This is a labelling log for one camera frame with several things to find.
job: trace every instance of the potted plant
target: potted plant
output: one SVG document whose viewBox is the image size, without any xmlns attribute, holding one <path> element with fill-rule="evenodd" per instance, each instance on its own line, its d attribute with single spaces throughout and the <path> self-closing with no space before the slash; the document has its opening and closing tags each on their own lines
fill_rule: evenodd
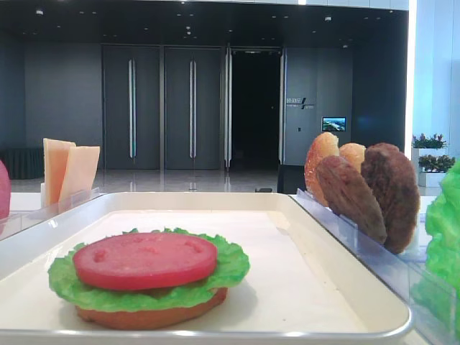
<svg viewBox="0 0 460 345">
<path fill-rule="evenodd" d="M 414 135 L 412 137 L 412 165 L 417 178 L 418 173 L 421 171 L 418 164 L 420 157 L 428 155 L 439 157 L 446 153 L 446 142 L 443 140 L 442 134 L 433 134 L 431 137 L 427 137 L 424 133 L 419 137 Z"/>
<path fill-rule="evenodd" d="M 418 184 L 422 187 L 438 187 L 446 176 L 447 170 L 454 166 L 455 158 L 449 158 L 447 155 L 440 157 L 425 155 L 420 157 L 418 162 L 422 169 Z"/>
</svg>

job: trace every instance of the clear plastic divider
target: clear plastic divider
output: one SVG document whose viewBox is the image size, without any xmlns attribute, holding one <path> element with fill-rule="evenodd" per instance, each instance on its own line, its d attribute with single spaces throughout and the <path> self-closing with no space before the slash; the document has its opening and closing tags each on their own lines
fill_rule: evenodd
<svg viewBox="0 0 460 345">
<path fill-rule="evenodd" d="M 31 226 L 42 223 L 43 221 L 48 221 L 58 214 L 93 200 L 100 195 L 102 194 L 99 188 L 81 191 L 71 195 L 69 198 L 60 201 L 59 203 L 41 208 L 40 210 L 32 211 L 29 213 L 15 214 L 8 218 L 0 219 L 0 241 L 18 234 L 21 231 L 30 228 Z"/>
<path fill-rule="evenodd" d="M 298 190 L 296 201 L 358 260 L 408 303 L 415 328 L 435 345 L 460 344 L 456 337 L 455 289 L 422 265 L 406 262 L 358 230 L 353 222 L 336 216 Z"/>
</svg>

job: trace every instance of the screen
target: screen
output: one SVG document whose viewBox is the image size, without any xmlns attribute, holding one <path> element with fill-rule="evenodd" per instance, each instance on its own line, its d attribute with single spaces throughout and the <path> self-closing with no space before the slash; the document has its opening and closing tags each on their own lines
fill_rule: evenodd
<svg viewBox="0 0 460 345">
<path fill-rule="evenodd" d="M 323 117 L 323 132 L 345 132 L 345 130 L 344 117 Z"/>
</svg>

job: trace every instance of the green toy lettuce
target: green toy lettuce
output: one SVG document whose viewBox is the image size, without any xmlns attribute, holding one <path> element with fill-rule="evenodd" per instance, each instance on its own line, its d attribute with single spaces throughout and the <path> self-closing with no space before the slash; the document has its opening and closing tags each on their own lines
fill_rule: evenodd
<svg viewBox="0 0 460 345">
<path fill-rule="evenodd" d="M 425 228 L 433 239 L 427 248 L 426 268 L 445 280 L 460 297 L 460 162 L 456 163 L 441 181 L 442 194 L 426 211 Z M 414 286 L 412 295 L 445 325 L 451 322 L 453 299 L 439 293 L 440 287 L 431 277 Z M 460 336 L 460 304 L 457 304 L 455 329 Z"/>
<path fill-rule="evenodd" d="M 165 229 L 165 232 L 189 234 L 183 229 Z M 73 266 L 73 255 L 85 244 L 78 244 L 65 257 L 56 258 L 48 270 L 50 288 L 59 297 L 82 309 L 95 311 L 155 311 L 169 308 L 189 308 L 212 299 L 218 288 L 238 285 L 249 271 L 249 258 L 235 243 L 228 243 L 222 236 L 195 235 L 212 242 L 218 250 L 217 266 L 213 274 L 199 282 L 152 289 L 142 293 L 126 293 L 104 290 L 81 282 Z"/>
</svg>

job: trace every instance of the red tomato slice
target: red tomato slice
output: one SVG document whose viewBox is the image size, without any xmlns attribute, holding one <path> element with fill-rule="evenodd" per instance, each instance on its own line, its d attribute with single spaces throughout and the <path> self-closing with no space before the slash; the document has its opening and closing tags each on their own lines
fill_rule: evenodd
<svg viewBox="0 0 460 345">
<path fill-rule="evenodd" d="M 217 265 L 217 248 L 190 235 L 125 234 L 80 249 L 73 263 L 80 280 L 98 288 L 170 288 L 211 275 Z"/>
</svg>

